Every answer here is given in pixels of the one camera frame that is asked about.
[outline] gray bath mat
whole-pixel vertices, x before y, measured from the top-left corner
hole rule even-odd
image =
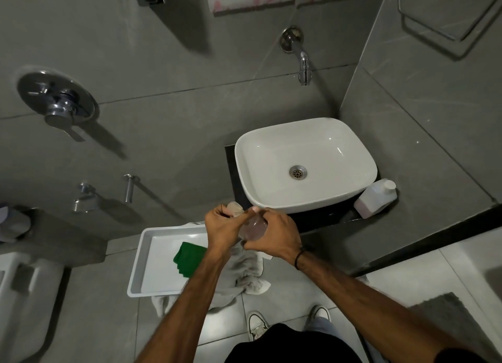
[[[410,309],[457,338],[488,362],[502,362],[492,341],[453,293],[432,298]]]

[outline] white floor tile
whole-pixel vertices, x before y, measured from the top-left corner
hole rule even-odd
[[[246,314],[259,311],[271,325],[308,315],[314,305],[336,307],[307,276],[281,258],[264,261],[262,278],[272,285],[265,293],[243,294]]]
[[[371,286],[411,306],[453,292],[502,352],[502,340],[439,250],[367,274]]]
[[[54,339],[42,363],[132,363],[138,299],[126,290],[135,251],[74,268]]]
[[[441,253],[502,338],[502,232],[496,231],[446,246]]]
[[[150,297],[142,297],[138,315],[136,356],[140,354],[143,347],[150,340],[160,322],[161,319],[157,316]],[[237,296],[230,305],[222,309],[210,310],[207,313],[199,337],[199,344],[217,341],[243,332],[247,332],[247,323],[242,297]]]
[[[248,334],[235,335],[220,341],[197,347],[194,363],[221,363],[225,361],[236,344],[249,342]]]

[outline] sink drain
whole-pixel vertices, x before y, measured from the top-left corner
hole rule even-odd
[[[301,181],[302,179],[305,179],[305,177],[307,176],[307,169],[305,169],[303,166],[296,165],[293,166],[291,169],[289,169],[289,175],[293,179]]]

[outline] black wristband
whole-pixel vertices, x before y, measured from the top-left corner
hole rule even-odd
[[[310,252],[311,250],[312,249],[310,247],[308,247],[308,246],[302,246],[300,248],[300,252],[298,253],[298,255],[295,258],[295,268],[296,268],[297,271],[299,271],[298,266],[297,266],[297,264],[298,264],[298,258],[302,255],[303,252],[306,252],[306,251]]]

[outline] green cloth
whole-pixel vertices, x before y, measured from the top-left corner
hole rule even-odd
[[[182,242],[180,250],[174,256],[173,261],[178,266],[178,271],[183,277],[190,278],[199,266],[207,248],[196,246],[189,242]]]

